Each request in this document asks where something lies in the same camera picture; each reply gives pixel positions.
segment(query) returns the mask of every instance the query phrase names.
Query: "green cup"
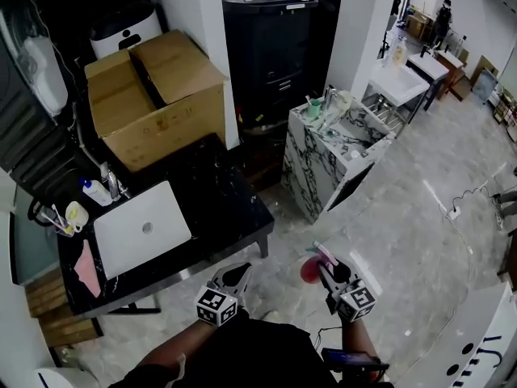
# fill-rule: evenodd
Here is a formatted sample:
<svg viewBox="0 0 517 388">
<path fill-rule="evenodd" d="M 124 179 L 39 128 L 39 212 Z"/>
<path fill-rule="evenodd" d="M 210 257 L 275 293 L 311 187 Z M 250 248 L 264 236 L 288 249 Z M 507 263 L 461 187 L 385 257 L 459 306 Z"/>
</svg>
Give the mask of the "green cup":
<svg viewBox="0 0 517 388">
<path fill-rule="evenodd" d="M 311 99 L 307 103 L 307 116 L 309 118 L 317 118 L 320 115 L 322 102 L 319 99 Z"/>
</svg>

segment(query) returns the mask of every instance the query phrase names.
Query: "pink cloth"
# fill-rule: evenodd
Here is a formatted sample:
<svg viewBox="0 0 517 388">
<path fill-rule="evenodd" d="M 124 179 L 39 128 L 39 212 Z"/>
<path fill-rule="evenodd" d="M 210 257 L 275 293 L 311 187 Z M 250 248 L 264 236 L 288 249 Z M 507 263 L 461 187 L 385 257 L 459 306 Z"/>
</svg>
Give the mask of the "pink cloth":
<svg viewBox="0 0 517 388">
<path fill-rule="evenodd" d="M 82 253 L 78 262 L 74 267 L 75 272 L 79 276 L 79 280 L 86 285 L 95 297 L 100 295 L 99 278 L 95 270 L 94 256 L 91 255 L 90 244 L 88 240 L 82 243 Z"/>
</svg>

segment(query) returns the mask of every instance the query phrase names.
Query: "red object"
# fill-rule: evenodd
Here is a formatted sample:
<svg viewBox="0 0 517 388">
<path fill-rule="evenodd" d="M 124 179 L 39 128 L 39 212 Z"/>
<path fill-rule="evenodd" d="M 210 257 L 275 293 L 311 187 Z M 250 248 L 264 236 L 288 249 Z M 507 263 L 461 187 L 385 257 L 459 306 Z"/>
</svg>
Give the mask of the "red object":
<svg viewBox="0 0 517 388">
<path fill-rule="evenodd" d="M 317 262 L 320 260 L 321 256 L 315 255 L 303 264 L 303 266 L 300 269 L 300 276 L 304 282 L 313 285 L 320 281 L 320 276 L 318 274 L 317 269 Z"/>
</svg>

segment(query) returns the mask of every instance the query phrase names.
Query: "marble sink cabinet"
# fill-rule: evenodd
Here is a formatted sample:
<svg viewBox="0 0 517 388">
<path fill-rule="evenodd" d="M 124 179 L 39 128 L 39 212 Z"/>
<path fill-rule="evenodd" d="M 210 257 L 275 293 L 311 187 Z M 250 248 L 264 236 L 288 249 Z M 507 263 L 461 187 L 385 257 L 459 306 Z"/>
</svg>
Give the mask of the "marble sink cabinet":
<svg viewBox="0 0 517 388">
<path fill-rule="evenodd" d="M 357 189 L 395 135 L 346 91 L 318 118 L 306 109 L 289 113 L 282 184 L 315 222 Z"/>
</svg>

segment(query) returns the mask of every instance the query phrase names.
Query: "black and white marker cube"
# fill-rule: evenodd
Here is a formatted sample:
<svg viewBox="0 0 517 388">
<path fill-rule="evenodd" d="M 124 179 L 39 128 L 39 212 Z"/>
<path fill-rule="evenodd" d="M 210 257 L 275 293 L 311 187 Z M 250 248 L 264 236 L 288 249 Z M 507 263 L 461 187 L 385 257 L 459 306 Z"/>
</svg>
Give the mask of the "black and white marker cube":
<svg viewBox="0 0 517 388">
<path fill-rule="evenodd" d="M 342 293 L 340 299 L 338 313 L 348 322 L 354 322 L 369 314 L 376 302 L 365 286 L 359 286 L 349 292 Z"/>
<path fill-rule="evenodd" d="M 237 299 L 203 286 L 195 298 L 197 317 L 220 326 L 237 314 Z"/>
</svg>

